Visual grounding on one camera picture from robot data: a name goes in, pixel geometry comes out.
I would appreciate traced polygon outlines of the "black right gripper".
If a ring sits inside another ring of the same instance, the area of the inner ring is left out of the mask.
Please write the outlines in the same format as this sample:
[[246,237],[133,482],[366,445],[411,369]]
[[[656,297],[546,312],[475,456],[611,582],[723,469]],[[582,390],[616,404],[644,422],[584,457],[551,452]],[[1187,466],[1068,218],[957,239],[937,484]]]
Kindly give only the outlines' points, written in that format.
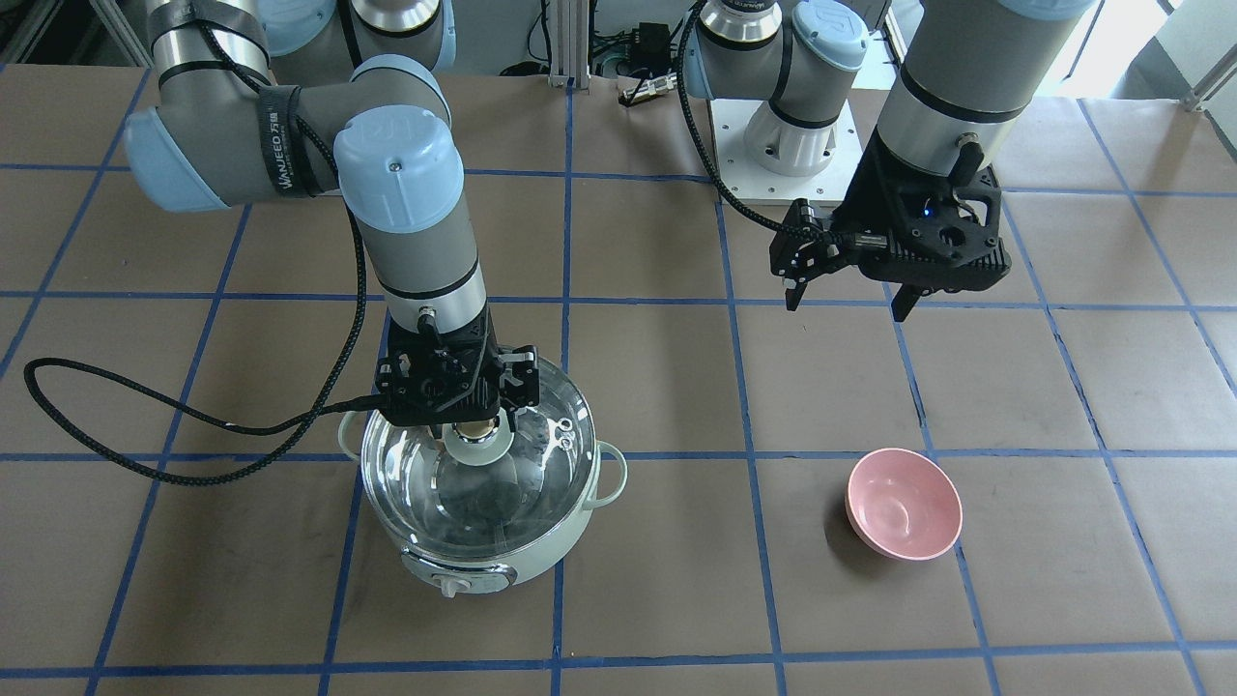
[[388,318],[375,384],[383,397],[377,410],[386,420],[397,427],[442,424],[443,448],[473,448],[458,422],[489,422],[502,409],[512,431],[508,452],[547,448],[547,419],[533,407],[539,404],[537,347],[500,345],[490,314],[477,314],[452,333],[439,331],[429,316],[421,316],[414,331]]

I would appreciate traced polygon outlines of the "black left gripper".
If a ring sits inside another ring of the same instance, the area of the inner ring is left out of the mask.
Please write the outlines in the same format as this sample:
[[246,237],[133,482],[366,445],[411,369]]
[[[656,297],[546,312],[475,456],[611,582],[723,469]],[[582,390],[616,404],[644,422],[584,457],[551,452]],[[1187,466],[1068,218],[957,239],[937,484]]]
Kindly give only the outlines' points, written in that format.
[[847,194],[829,219],[795,199],[787,232],[769,244],[769,273],[785,281],[785,310],[795,312],[820,274],[856,266],[870,279],[898,283],[893,321],[909,316],[931,291],[987,291],[1012,266],[999,232],[1001,189],[981,166],[975,134],[946,150],[943,176],[917,171],[875,135]]

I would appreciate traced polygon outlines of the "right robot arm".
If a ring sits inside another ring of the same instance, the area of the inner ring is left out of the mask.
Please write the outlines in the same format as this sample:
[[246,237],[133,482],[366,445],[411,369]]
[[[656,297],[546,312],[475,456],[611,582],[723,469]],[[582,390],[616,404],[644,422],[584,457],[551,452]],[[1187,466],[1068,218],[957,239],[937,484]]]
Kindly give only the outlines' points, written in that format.
[[537,404],[533,347],[499,347],[452,112],[447,1],[148,1],[160,105],[129,167],[167,211],[340,194],[388,304],[383,417],[490,461]]

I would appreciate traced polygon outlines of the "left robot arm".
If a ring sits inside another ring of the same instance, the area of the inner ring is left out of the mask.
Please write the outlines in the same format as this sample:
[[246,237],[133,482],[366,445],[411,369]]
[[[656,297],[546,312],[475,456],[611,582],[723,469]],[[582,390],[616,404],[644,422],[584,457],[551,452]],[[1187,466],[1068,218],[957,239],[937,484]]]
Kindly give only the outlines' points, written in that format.
[[875,131],[839,206],[804,195],[781,221],[752,210],[708,155],[689,105],[755,99],[738,137],[743,158],[773,176],[830,171],[841,110],[870,45],[839,1],[698,1],[673,70],[698,158],[735,211],[772,230],[769,273],[799,308],[807,286],[849,266],[896,283],[905,321],[923,297],[990,291],[1011,269],[1001,239],[995,155],[1032,101],[1087,1],[925,1]]

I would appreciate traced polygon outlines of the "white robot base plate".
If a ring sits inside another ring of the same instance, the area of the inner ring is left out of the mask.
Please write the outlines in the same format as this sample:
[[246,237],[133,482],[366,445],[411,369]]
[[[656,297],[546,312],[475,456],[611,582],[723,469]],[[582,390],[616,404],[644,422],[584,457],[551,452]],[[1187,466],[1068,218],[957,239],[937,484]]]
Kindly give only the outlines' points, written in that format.
[[863,151],[849,104],[823,129],[785,122],[764,101],[715,99],[710,115],[717,171],[741,202],[833,208],[847,194]]

